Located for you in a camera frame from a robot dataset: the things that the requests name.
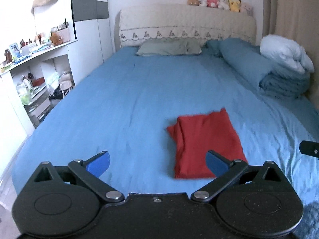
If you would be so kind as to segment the red garment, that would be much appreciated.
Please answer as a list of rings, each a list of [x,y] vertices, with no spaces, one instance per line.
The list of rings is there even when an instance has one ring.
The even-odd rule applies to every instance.
[[[226,109],[209,114],[179,116],[166,128],[176,143],[174,178],[215,177],[206,166],[206,153],[213,150],[228,160],[246,161],[243,148]]]

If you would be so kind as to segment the rolled teal blanket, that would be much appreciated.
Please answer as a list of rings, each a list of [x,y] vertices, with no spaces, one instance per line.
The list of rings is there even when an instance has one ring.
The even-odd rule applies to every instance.
[[[272,72],[273,63],[260,54],[260,48],[239,38],[209,40],[206,43],[211,55],[224,59],[241,77],[258,92],[262,80]]]

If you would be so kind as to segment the yellow plush toy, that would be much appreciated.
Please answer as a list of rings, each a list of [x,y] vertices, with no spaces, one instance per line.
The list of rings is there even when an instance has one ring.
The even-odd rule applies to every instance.
[[[232,12],[240,12],[241,10],[241,0],[228,0],[229,10]]]

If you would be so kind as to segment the white plush toy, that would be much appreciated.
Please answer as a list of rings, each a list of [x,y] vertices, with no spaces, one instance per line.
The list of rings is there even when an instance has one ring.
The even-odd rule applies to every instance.
[[[199,1],[199,6],[202,6],[202,7],[207,7],[208,6],[207,0],[198,0],[198,1]]]

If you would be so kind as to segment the folded dark blue blanket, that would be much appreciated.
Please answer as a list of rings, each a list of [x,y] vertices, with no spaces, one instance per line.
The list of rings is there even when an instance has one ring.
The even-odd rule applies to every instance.
[[[270,97],[280,99],[297,99],[310,86],[310,74],[295,72],[275,72],[266,74],[258,83],[260,91]]]

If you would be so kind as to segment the pink plush toy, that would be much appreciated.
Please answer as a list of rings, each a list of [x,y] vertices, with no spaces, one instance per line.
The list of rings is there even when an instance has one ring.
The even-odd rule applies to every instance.
[[[207,0],[207,6],[210,8],[218,8],[220,0]]]

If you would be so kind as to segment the white duvet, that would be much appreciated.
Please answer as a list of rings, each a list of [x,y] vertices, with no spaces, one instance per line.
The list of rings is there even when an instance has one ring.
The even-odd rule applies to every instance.
[[[305,48],[296,41],[282,36],[267,35],[263,37],[260,43],[260,53],[277,64],[300,74],[314,73],[315,71],[314,64]]]

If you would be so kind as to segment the white wardrobe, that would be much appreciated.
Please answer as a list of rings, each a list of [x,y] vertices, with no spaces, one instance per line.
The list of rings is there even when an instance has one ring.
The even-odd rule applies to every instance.
[[[74,83],[79,84],[113,54],[108,0],[71,0],[76,42],[68,58]]]

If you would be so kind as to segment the white shelf unit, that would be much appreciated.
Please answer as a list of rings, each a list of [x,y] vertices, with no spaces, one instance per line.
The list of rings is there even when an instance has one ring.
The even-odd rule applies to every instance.
[[[18,95],[16,86],[22,82],[23,77],[31,77],[31,82],[35,85],[40,79],[42,83],[38,86],[39,89],[34,89],[31,94],[31,101],[38,99],[44,92],[52,93],[55,88],[51,88],[51,84],[58,84],[57,75],[63,72],[75,73],[70,66],[69,50],[73,43],[77,40],[72,40],[63,43],[59,46],[41,50],[31,55],[26,60],[13,65],[13,67],[4,71],[1,74],[1,93],[6,95],[9,106],[12,106],[18,121],[26,132],[27,136],[31,136],[35,130],[33,125],[33,118],[30,118],[28,112],[25,110],[23,103]]]

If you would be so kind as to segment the beige curtain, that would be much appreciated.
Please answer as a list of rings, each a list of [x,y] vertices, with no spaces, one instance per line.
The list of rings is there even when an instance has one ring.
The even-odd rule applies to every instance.
[[[275,34],[303,46],[318,64],[318,0],[263,0],[263,36]]]

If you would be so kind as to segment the grey-green pillow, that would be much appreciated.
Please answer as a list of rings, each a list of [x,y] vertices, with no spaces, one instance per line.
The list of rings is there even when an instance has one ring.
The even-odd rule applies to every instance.
[[[200,55],[201,44],[194,38],[163,38],[146,40],[136,52],[138,56]]]

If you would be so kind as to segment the blue bed sheet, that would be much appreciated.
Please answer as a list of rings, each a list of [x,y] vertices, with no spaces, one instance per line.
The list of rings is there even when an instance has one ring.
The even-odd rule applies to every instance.
[[[306,98],[257,93],[223,59],[141,57],[120,49],[83,79],[35,129],[12,170],[16,192],[43,161],[55,166],[111,157],[102,181],[123,194],[192,193],[206,179],[174,178],[175,143],[166,128],[178,116],[226,109],[251,165],[277,163],[304,204],[318,200],[318,160],[299,152],[318,140],[318,111]]]

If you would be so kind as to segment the brown bear figure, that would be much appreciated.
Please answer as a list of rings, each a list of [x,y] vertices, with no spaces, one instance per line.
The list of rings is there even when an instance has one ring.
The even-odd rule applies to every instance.
[[[63,37],[61,37],[57,32],[51,34],[50,41],[53,46],[59,46],[64,42]]]

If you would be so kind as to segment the cream padded headboard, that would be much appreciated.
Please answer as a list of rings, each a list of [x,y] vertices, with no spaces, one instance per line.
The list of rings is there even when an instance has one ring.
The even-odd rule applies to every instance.
[[[208,7],[158,4],[122,9],[119,13],[120,46],[139,46],[149,39],[240,38],[255,44],[256,21],[252,16]]]

